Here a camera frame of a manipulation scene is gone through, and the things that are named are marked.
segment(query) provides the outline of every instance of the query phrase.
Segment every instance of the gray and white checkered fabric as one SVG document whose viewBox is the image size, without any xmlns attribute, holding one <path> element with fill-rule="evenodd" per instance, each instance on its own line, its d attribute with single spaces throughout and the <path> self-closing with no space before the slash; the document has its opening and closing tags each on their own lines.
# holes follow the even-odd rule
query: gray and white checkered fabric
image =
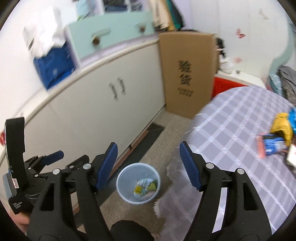
<svg viewBox="0 0 296 241">
<path fill-rule="evenodd" d="M 253 182 L 266 209 L 272 232 L 284 222 L 296 203 L 296 179 L 279 154 L 260 159 L 255 137 L 270 130 L 275 115 L 288 112 L 291 104 L 260 87 L 239 87 L 219 94 L 195 116 L 185 133 L 194 153 L 220 169 L 243 168 Z M 183 240 L 198 208 L 201 193 L 189 181 L 179 155 L 172 154 L 168 175 L 173 185 L 157 202 L 166 217 L 160 241 Z M 226 189 L 222 190 L 213 232 L 222 225 Z"/>
</svg>

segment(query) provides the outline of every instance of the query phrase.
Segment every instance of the yellow label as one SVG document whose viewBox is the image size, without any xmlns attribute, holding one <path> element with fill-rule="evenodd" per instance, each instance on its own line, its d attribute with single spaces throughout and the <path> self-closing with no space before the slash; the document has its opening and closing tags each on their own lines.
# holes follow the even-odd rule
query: yellow label
<svg viewBox="0 0 296 241">
<path fill-rule="evenodd" d="M 142 187 L 136 186 L 134 193 L 141 194 L 141 191 L 142 191 Z"/>
</svg>

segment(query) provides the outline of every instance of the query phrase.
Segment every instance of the white label sticker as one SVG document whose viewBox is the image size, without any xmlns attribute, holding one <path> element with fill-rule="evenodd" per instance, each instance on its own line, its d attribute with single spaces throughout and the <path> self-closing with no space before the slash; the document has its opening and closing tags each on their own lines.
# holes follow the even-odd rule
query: white label sticker
<svg viewBox="0 0 296 241">
<path fill-rule="evenodd" d="M 12 182 L 15 188 L 20 188 L 18 183 L 17 183 L 17 179 L 16 178 L 12 178 Z"/>
</svg>

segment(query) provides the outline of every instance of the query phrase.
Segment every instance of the white plastic bag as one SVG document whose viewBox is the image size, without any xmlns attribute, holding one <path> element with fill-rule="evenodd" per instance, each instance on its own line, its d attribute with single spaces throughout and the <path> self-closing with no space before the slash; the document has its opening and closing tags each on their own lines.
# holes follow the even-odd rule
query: white plastic bag
<svg viewBox="0 0 296 241">
<path fill-rule="evenodd" d="M 60 10 L 49 7 L 34 15 L 23 31 L 28 50 L 33 57 L 41 58 L 53 48 L 61 48 L 66 39 L 63 34 Z"/>
</svg>

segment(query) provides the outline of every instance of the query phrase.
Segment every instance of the black pants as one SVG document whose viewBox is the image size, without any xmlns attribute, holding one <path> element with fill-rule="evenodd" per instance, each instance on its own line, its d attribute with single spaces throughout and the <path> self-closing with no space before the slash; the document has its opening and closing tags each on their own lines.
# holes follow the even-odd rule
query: black pants
<svg viewBox="0 0 296 241">
<path fill-rule="evenodd" d="M 134 221 L 118 221 L 112 225 L 110 234 L 115 241 L 154 241 L 151 233 Z"/>
</svg>

